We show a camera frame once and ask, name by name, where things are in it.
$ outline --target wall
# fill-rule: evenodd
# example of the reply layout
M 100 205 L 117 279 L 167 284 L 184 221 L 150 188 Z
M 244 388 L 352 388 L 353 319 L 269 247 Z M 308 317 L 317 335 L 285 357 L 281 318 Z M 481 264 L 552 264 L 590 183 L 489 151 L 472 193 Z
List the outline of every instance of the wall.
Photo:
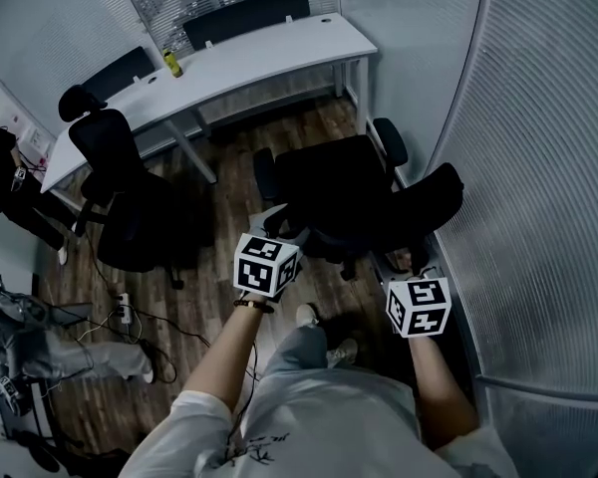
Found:
M 409 180 L 420 178 L 448 116 L 478 0 L 341 0 L 344 16 L 378 48 L 370 63 L 373 117 L 404 137 Z
M 521 476 L 598 471 L 598 0 L 484 0 L 433 166 L 492 420 Z

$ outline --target desk leg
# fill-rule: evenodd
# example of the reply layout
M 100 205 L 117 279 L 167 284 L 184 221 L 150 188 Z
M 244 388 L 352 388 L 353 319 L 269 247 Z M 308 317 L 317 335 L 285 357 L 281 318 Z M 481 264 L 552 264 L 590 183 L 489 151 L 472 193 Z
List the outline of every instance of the desk leg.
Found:
M 357 78 L 357 134 L 365 134 L 368 120 L 368 57 L 357 61 Z
M 82 203 L 62 189 L 51 189 L 51 192 L 69 207 L 82 212 Z
M 188 159 L 192 161 L 192 163 L 197 167 L 197 169 L 201 172 L 201 174 L 206 178 L 206 180 L 210 184 L 214 184 L 217 182 L 217 176 L 215 173 L 210 169 L 205 161 L 197 155 L 195 149 L 192 148 L 190 141 L 186 138 L 177 126 L 172 123 L 172 120 L 166 119 L 163 122 L 164 127 L 172 134 L 172 137 L 175 138 L 175 141 L 179 144 L 182 148 L 183 153 L 188 156 Z
M 206 119 L 203 117 L 203 115 L 199 111 L 199 108 L 192 109 L 190 112 L 192 113 L 192 116 L 194 117 L 195 122 L 197 122 L 197 125 L 201 129 L 201 132 L 203 133 L 203 135 L 206 138 L 210 137 L 210 135 L 211 135 L 210 126 L 206 123 Z
M 343 65 L 335 64 L 332 69 L 335 77 L 335 96 L 341 98 L 343 96 Z

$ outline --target power strip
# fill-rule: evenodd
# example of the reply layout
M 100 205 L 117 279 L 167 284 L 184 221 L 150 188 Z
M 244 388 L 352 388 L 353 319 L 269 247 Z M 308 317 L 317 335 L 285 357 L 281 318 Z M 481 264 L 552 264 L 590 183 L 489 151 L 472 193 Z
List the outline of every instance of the power strip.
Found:
M 122 324 L 130 326 L 133 323 L 133 309 L 131 308 L 131 295 L 123 293 L 119 296 L 118 312 L 122 319 Z

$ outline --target yellow bottle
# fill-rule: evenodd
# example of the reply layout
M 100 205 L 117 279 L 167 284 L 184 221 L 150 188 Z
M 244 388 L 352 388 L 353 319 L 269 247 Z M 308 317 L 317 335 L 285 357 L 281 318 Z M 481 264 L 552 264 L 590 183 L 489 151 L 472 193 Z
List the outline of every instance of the yellow bottle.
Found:
M 183 75 L 181 66 L 177 63 L 175 55 L 170 50 L 163 51 L 163 60 L 166 62 L 166 65 L 170 69 L 170 72 L 173 76 L 179 78 L 181 75 Z

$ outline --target chair armrest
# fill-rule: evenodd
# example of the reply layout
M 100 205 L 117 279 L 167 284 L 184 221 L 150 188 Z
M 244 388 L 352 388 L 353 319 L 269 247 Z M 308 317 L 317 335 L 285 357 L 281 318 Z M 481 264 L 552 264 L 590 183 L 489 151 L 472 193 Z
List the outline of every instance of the chair armrest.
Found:
M 264 200 L 275 200 L 281 195 L 281 188 L 275 172 L 275 160 L 270 148 L 262 148 L 252 158 L 257 187 Z
M 95 202 L 91 200 L 87 200 L 87 203 L 84 204 L 82 211 L 78 215 L 78 222 L 76 223 L 76 230 L 75 234 L 78 237 L 82 237 L 84 235 L 85 230 L 87 229 L 87 221 L 93 221 L 94 223 L 106 223 L 107 216 L 105 214 L 99 214 L 97 212 L 93 212 L 93 206 Z
M 380 118 L 374 119 L 373 124 L 386 150 L 386 157 L 390 165 L 401 166 L 406 164 L 408 162 L 408 151 L 392 121 Z
M 95 172 L 91 172 L 80 188 L 82 195 L 89 201 L 97 203 L 100 207 L 108 207 L 113 200 L 113 191 L 107 182 Z

